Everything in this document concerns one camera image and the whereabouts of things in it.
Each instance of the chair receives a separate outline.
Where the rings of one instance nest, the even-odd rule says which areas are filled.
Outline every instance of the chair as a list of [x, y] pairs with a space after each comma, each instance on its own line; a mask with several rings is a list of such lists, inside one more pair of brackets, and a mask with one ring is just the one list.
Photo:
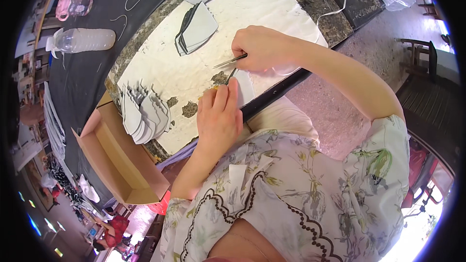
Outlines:
[[422, 0], [423, 4], [418, 4], [418, 6], [423, 7], [425, 9], [425, 16], [433, 16], [434, 19], [442, 20], [440, 14], [438, 13], [437, 9], [435, 8], [433, 0], [429, 0], [429, 3], [426, 0]]
[[[411, 47], [408, 47], [408, 50], [411, 51], [410, 62], [400, 62], [400, 66], [404, 67], [405, 71], [409, 74], [428, 77], [432, 82], [435, 83], [437, 76], [437, 50], [435, 49], [432, 41], [424, 42], [407, 38], [402, 38], [400, 41], [402, 43], [411, 43]], [[420, 53], [429, 55], [428, 68], [419, 65]]]

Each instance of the white blouse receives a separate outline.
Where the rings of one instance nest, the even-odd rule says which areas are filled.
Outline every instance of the white blouse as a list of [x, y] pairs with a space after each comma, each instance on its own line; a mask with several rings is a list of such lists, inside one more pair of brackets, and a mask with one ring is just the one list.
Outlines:
[[267, 131], [218, 162], [193, 201], [170, 200], [162, 259], [202, 261], [237, 218], [287, 261], [377, 261], [403, 228], [409, 135], [396, 115], [334, 160], [305, 137]]

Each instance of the person in red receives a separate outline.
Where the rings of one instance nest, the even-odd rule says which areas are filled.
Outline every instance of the person in red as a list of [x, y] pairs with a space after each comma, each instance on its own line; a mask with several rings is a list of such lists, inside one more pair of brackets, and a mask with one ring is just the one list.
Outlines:
[[93, 246], [99, 252], [111, 247], [128, 247], [130, 245], [131, 236], [124, 237], [123, 234], [125, 233], [126, 228], [128, 227], [130, 221], [121, 216], [117, 215], [108, 223], [100, 220], [99, 218], [95, 218], [96, 222], [105, 228], [105, 233], [103, 234], [103, 238], [100, 240], [94, 240]]

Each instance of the finger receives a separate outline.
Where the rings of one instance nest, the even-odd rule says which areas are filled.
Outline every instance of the finger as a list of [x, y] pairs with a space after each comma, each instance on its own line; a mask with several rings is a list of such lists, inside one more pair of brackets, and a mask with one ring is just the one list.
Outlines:
[[226, 99], [228, 98], [228, 86], [225, 84], [219, 85], [215, 100], [213, 102], [213, 109], [222, 112], [225, 110]]
[[198, 115], [202, 112], [202, 97], [199, 99], [198, 102]]
[[235, 37], [232, 41], [232, 52], [235, 57], [244, 55], [246, 52], [242, 48], [242, 37], [246, 29], [240, 29], [236, 31]]
[[202, 109], [203, 110], [212, 108], [216, 94], [217, 94], [217, 90], [213, 88], [204, 92], [204, 95], [202, 96]]
[[228, 82], [228, 99], [226, 100], [225, 110], [234, 112], [238, 102], [238, 80], [231, 77]]
[[241, 131], [243, 131], [243, 112], [241, 109], [237, 109], [235, 113], [235, 122], [236, 122], [236, 134], [239, 136]]
[[253, 58], [248, 55], [246, 58], [236, 60], [236, 68], [240, 70], [255, 70]]

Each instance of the cardboard box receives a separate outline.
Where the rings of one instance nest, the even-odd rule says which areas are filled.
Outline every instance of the cardboard box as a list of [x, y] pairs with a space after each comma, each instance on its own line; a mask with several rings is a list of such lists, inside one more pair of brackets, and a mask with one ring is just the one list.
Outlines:
[[170, 183], [157, 170], [142, 145], [125, 132], [113, 101], [100, 101], [81, 135], [73, 130], [92, 168], [119, 202], [159, 202]]

